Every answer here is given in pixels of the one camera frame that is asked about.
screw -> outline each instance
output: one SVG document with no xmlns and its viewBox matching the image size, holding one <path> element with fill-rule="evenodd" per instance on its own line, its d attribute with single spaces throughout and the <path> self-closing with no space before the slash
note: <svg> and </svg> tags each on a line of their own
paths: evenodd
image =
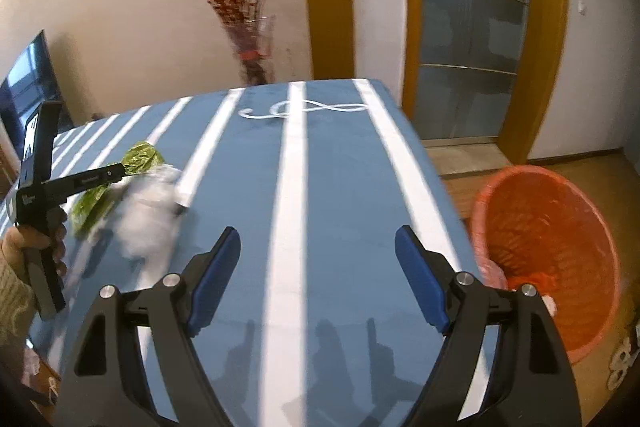
<svg viewBox="0 0 640 427">
<path fill-rule="evenodd" d="M 535 297 L 538 293 L 536 287 L 529 283 L 523 284 L 521 289 L 522 293 L 524 293 L 524 295 L 526 295 L 527 297 Z"/>
<path fill-rule="evenodd" d="M 177 285 L 180 282 L 180 276 L 177 273 L 170 273 L 162 278 L 162 284 L 171 288 L 171 286 Z"/>
<path fill-rule="evenodd" d="M 456 281 L 463 286 L 469 286 L 474 281 L 474 276 L 469 272 L 460 272 L 456 275 Z"/>
<path fill-rule="evenodd" d="M 112 286 L 110 284 L 108 284 L 107 286 L 103 286 L 102 288 L 100 288 L 100 297 L 102 297 L 103 299 L 108 299 L 109 297 L 111 297 L 114 293 L 116 293 L 116 288 L 115 286 Z"/>
</svg>

tv screen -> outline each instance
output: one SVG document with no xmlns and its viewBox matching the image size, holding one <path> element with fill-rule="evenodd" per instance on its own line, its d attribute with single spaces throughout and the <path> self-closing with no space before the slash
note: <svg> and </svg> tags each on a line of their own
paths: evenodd
<svg viewBox="0 0 640 427">
<path fill-rule="evenodd" d="M 64 103 L 51 66 L 44 31 L 41 31 L 20 54 L 0 84 L 0 118 L 19 157 L 22 157 L 24 149 L 25 126 L 40 102 L 45 100 Z M 68 110 L 63 105 L 58 134 L 73 126 Z"/>
</svg>

sweater sleeve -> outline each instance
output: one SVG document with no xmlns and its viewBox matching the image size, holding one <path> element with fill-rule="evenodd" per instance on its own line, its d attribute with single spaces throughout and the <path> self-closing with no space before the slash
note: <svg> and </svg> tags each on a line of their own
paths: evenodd
<svg viewBox="0 0 640 427">
<path fill-rule="evenodd" d="M 22 377 L 27 333 L 35 313 L 33 290 L 18 279 L 0 251 L 0 359 Z"/>
</svg>

table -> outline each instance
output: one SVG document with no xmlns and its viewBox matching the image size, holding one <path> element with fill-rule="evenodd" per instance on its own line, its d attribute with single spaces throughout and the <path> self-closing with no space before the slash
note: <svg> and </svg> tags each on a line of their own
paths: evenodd
<svg viewBox="0 0 640 427">
<path fill-rule="evenodd" d="M 189 210 L 175 248 L 131 260 L 109 227 L 97 244 L 69 234 L 68 306 L 50 323 L 36 318 L 30 332 L 41 356 L 62 372 L 101 286 L 148 287 L 209 251 L 230 225 L 241 235 L 240 261 L 194 346 L 234 424 L 400 425 L 442 337 L 420 313 L 394 234 L 411 224 L 454 268 L 478 269 L 444 186 L 385 87 L 364 79 L 272 84 L 113 115 L 56 138 L 52 177 L 119 161 L 143 139 L 182 170 L 178 201 Z M 158 412 L 175 418 L 148 334 L 141 343 Z M 481 365 L 471 412 L 486 385 Z"/>
</svg>

glass door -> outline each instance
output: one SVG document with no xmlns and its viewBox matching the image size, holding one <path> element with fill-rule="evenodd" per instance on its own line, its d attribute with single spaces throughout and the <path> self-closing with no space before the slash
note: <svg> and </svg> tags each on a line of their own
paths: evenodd
<svg viewBox="0 0 640 427">
<path fill-rule="evenodd" d="M 516 78 L 529 0 L 422 0 L 413 123 L 423 140 L 491 141 Z"/>
</svg>

